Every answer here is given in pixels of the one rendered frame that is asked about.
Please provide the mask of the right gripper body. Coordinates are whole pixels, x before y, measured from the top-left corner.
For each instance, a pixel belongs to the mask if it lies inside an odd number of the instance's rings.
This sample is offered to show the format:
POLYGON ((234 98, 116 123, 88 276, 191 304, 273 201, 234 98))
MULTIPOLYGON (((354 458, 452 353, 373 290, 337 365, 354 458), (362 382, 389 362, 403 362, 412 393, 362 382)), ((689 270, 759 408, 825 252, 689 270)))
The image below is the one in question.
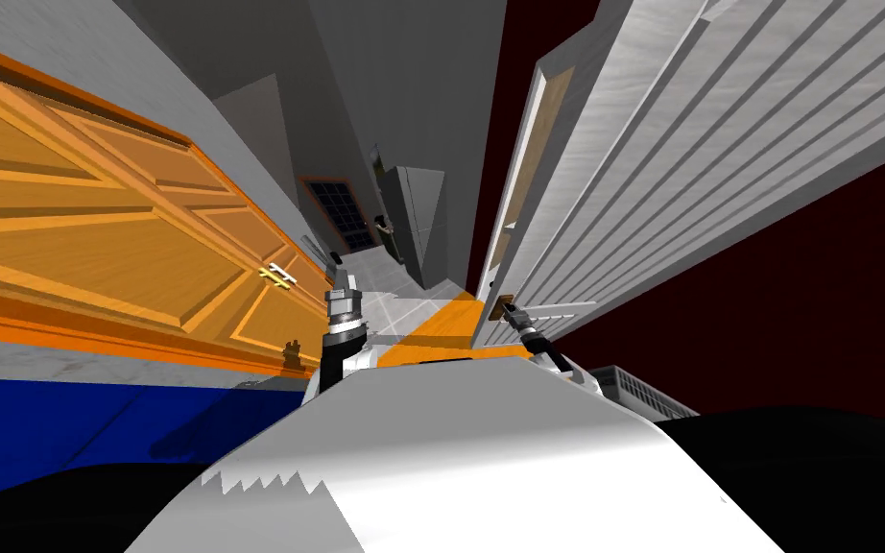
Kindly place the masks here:
POLYGON ((535 334, 537 330, 530 316, 522 309, 517 308, 512 303, 503 305, 503 319, 524 338, 525 335, 535 334))

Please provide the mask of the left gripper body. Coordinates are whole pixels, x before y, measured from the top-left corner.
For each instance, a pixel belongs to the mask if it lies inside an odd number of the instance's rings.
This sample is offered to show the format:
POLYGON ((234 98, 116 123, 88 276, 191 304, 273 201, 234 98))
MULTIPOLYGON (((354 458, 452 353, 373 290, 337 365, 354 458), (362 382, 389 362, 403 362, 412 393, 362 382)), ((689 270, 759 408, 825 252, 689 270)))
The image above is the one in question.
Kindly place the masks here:
POLYGON ((334 278, 334 285, 329 290, 330 300, 345 300, 360 298, 360 292, 355 288, 356 282, 345 268, 338 266, 334 278))

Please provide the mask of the grey tall cabinet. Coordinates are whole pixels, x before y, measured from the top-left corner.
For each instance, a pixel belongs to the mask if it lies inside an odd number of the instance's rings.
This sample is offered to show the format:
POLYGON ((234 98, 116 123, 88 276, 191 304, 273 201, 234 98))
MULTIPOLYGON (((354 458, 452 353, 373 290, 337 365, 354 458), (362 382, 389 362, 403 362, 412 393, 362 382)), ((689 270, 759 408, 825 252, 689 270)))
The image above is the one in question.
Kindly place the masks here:
POLYGON ((448 232, 445 173, 396 166, 379 177, 378 187, 409 275, 426 290, 443 282, 448 232))

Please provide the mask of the white slatted grille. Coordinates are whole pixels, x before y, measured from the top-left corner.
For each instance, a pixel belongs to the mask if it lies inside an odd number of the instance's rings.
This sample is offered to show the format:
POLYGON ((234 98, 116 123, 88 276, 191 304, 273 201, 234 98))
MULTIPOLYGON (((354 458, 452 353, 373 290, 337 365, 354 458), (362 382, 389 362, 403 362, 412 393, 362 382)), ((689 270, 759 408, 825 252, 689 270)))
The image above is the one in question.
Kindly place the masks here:
POLYGON ((615 365, 600 367, 590 373, 607 399, 648 421, 679 420, 699 414, 615 365))

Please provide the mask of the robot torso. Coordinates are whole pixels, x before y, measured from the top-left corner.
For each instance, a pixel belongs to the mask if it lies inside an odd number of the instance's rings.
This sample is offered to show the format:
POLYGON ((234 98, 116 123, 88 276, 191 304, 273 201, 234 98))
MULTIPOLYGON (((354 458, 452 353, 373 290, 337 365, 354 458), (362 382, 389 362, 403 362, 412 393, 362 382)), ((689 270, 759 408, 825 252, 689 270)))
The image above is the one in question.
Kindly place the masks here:
POLYGON ((350 374, 187 485, 125 553, 783 553, 588 373, 350 374))

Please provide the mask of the white panelled door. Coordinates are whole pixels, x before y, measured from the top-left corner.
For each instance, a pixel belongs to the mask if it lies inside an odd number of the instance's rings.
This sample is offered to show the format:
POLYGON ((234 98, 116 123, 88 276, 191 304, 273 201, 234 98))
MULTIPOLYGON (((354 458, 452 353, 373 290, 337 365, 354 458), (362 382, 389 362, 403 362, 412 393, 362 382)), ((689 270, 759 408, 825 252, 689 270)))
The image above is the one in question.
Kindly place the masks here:
POLYGON ((559 338, 885 163, 885 0, 632 0, 572 86, 543 67, 481 283, 559 338))

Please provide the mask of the orange wooden panel door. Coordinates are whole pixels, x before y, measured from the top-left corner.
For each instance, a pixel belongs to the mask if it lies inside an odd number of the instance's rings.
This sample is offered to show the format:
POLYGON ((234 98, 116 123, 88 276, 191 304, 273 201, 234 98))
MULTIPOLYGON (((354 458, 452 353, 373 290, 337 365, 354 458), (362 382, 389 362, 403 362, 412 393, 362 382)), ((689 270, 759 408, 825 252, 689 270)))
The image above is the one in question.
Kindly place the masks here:
POLYGON ((306 378, 330 286, 188 137, 0 54, 0 342, 306 378))

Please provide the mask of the dark window with orange frame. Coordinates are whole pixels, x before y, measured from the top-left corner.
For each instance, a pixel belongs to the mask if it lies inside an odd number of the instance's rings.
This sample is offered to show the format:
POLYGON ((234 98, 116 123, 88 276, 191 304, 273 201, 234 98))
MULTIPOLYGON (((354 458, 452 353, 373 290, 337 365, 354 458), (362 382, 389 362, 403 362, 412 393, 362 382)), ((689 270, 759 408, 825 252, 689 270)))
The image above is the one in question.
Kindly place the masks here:
POLYGON ((302 184, 341 237, 349 253, 372 249, 376 245, 348 181, 304 179, 302 184))

